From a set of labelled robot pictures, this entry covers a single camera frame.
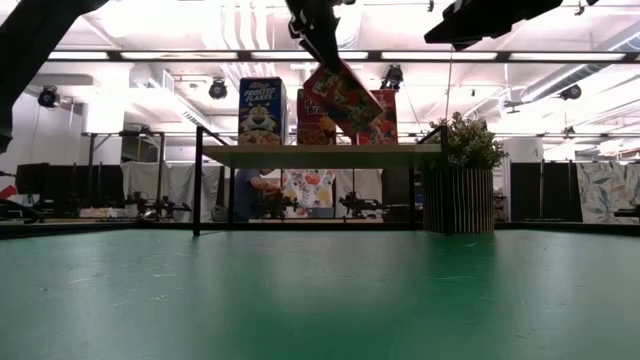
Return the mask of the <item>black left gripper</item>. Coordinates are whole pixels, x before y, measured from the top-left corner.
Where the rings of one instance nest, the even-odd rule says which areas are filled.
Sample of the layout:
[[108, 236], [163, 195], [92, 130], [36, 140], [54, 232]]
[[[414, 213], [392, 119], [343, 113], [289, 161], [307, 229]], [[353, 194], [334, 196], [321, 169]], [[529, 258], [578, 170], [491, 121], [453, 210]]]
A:
[[339, 18], [334, 8], [346, 0], [285, 0], [290, 12], [289, 34], [314, 58], [333, 72], [339, 72], [342, 60], [336, 40]]

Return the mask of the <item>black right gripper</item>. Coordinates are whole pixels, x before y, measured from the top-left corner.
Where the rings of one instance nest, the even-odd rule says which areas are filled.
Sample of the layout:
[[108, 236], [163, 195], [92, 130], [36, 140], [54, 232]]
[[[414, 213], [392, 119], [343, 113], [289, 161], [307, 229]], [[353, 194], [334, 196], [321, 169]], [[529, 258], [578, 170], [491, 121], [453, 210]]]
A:
[[559, 7], [563, 0], [462, 0], [442, 11], [442, 21], [424, 34], [428, 44], [464, 50], [482, 37], [500, 37], [512, 26]]

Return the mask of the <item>pink Raisin Bran cereal box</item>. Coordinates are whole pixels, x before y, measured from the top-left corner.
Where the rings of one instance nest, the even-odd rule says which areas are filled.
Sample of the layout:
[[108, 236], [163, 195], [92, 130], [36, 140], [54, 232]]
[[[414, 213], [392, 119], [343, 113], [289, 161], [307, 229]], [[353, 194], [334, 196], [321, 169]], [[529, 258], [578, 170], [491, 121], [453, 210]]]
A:
[[297, 143], [299, 145], [334, 145], [336, 125], [326, 110], [303, 89], [297, 93]]

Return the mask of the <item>blue Frosted Flakes cereal box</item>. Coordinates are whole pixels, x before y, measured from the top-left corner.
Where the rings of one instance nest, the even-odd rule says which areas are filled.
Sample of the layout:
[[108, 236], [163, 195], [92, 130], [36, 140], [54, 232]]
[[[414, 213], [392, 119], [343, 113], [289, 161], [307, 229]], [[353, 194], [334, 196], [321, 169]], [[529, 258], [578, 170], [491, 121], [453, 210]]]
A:
[[279, 77], [242, 78], [239, 145], [283, 145], [287, 128], [286, 87]]

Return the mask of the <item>black overhead light bar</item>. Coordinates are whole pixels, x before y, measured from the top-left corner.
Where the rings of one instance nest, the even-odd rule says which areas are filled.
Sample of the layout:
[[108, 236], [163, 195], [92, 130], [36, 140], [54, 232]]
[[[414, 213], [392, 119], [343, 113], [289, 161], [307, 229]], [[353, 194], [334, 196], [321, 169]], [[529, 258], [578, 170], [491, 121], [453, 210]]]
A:
[[[626, 52], [530, 52], [530, 51], [341, 51], [339, 57], [358, 63], [541, 63], [541, 64], [640, 64], [640, 51]], [[312, 62], [305, 51], [225, 50], [225, 51], [116, 51], [58, 50], [50, 62], [144, 62], [144, 63], [220, 63], [220, 62]]]

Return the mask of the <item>white draped cloth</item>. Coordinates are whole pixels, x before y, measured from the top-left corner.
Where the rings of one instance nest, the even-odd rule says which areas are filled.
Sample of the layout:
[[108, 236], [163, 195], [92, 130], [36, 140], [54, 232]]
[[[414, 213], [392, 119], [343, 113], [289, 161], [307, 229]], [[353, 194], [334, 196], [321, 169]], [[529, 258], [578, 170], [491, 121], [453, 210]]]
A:
[[[171, 202], [186, 203], [194, 209], [195, 164], [169, 163], [163, 165], [161, 184], [158, 184], [158, 163], [127, 162], [120, 165], [123, 173], [123, 194], [140, 192], [143, 199], [154, 201], [157, 188], [160, 197]], [[212, 210], [217, 205], [221, 168], [203, 165], [201, 179], [201, 221], [211, 223]]]
[[351, 218], [347, 208], [340, 202], [348, 193], [355, 190], [360, 199], [375, 199], [382, 202], [381, 171], [378, 169], [338, 169], [335, 172], [335, 216]]

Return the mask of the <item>floral print cloth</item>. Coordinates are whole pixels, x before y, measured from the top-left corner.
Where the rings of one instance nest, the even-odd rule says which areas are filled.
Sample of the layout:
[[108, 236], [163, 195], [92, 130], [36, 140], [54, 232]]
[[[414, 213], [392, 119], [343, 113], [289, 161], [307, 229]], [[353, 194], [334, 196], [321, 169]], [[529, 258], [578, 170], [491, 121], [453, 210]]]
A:
[[335, 215], [335, 172], [330, 169], [285, 169], [282, 190], [285, 197], [297, 201], [287, 206], [286, 218], [328, 219]]

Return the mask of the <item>person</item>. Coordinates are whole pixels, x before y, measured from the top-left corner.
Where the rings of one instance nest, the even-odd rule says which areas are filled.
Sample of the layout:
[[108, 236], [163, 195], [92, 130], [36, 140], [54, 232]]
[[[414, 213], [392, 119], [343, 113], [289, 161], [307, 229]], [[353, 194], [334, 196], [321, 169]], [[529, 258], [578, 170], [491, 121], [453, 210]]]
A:
[[234, 180], [233, 219], [237, 223], [248, 223], [261, 214], [261, 198], [265, 193], [279, 193], [280, 186], [264, 179], [272, 169], [239, 169]]

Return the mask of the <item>green plant in ribbed pot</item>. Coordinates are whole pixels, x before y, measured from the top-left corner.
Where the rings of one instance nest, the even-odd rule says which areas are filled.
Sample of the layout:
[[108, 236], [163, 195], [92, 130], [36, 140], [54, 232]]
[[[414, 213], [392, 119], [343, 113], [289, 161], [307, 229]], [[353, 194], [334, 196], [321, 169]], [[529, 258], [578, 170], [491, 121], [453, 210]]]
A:
[[432, 233], [494, 231], [493, 171], [508, 152], [482, 118], [455, 112], [431, 124], [427, 145], [441, 152], [421, 169], [423, 226]]

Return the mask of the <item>black partition panel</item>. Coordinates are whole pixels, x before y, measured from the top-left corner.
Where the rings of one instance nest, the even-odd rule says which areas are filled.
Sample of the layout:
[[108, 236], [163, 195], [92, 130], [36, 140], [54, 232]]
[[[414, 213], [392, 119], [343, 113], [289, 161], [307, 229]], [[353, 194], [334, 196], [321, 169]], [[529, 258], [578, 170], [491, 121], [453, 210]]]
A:
[[513, 222], [583, 221], [576, 163], [511, 163], [510, 180]]
[[120, 165], [21, 164], [15, 185], [20, 195], [39, 195], [46, 200], [74, 198], [85, 204], [101, 204], [125, 198]]

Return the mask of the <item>black metal rack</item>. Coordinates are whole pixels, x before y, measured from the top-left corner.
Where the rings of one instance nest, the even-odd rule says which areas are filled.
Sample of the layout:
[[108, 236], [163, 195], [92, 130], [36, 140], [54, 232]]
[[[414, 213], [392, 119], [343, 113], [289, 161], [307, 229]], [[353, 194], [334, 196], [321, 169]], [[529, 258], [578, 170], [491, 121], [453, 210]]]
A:
[[94, 152], [100, 147], [100, 145], [96, 144], [97, 137], [103, 137], [103, 142], [110, 139], [111, 137], [135, 137], [138, 139], [148, 138], [151, 139], [153, 137], [160, 138], [160, 144], [157, 145], [158, 148], [158, 156], [157, 156], [157, 185], [156, 185], [156, 195], [155, 199], [162, 198], [162, 185], [163, 185], [163, 175], [164, 171], [164, 156], [165, 156], [165, 145], [166, 145], [166, 134], [161, 131], [151, 131], [148, 129], [142, 130], [121, 130], [119, 132], [106, 132], [106, 133], [95, 133], [95, 132], [82, 132], [82, 137], [89, 137], [89, 154], [88, 154], [88, 182], [86, 189], [86, 198], [84, 201], [84, 205], [91, 207], [93, 205], [93, 169], [94, 169]]

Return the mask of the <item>leaf print cloth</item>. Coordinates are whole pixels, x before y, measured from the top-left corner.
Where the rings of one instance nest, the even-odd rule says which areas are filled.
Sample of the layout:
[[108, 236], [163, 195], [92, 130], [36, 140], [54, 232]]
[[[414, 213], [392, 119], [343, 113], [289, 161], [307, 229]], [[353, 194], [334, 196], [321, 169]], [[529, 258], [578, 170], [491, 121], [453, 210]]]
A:
[[640, 224], [614, 213], [640, 205], [640, 164], [578, 163], [577, 180], [584, 223]]

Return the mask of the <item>green table mat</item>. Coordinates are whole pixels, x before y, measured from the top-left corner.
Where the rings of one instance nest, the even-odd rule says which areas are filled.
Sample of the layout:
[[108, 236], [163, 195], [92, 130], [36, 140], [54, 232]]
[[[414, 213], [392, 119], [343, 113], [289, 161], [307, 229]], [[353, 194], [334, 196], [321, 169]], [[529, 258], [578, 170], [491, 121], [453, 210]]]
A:
[[0, 241], [0, 360], [640, 360], [640, 239], [131, 230]]

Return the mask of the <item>wooden shelf black metal frame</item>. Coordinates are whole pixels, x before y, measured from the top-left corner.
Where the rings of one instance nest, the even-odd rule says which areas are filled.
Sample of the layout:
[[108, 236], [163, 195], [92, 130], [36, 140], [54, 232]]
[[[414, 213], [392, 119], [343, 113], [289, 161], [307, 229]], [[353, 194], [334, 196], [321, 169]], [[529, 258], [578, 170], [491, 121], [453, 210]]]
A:
[[218, 135], [199, 126], [196, 128], [194, 210], [191, 229], [194, 236], [203, 230], [236, 230], [238, 226], [229, 215], [222, 224], [206, 225], [200, 220], [201, 175], [203, 158], [230, 169], [230, 180], [240, 168], [269, 169], [386, 169], [405, 168], [410, 174], [426, 170], [431, 160], [438, 162], [444, 175], [450, 175], [448, 165], [448, 135], [442, 127], [429, 133], [418, 143], [400, 145], [241, 145], [221, 142], [218, 146], [205, 146], [205, 135]]

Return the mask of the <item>black metal table frame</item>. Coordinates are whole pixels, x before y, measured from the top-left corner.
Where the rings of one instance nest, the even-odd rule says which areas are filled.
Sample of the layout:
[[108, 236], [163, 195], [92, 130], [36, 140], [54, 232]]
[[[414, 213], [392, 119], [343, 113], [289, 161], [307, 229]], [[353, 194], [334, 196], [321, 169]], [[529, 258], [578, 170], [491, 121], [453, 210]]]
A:
[[[635, 224], [585, 224], [566, 222], [508, 222], [498, 223], [495, 230], [532, 230], [570, 232], [640, 237], [640, 225]], [[0, 225], [0, 240], [57, 236], [118, 230], [184, 230], [203, 231], [418, 231], [418, 223], [375, 222], [289, 222], [289, 223], [135, 223], [135, 222], [86, 222]]]

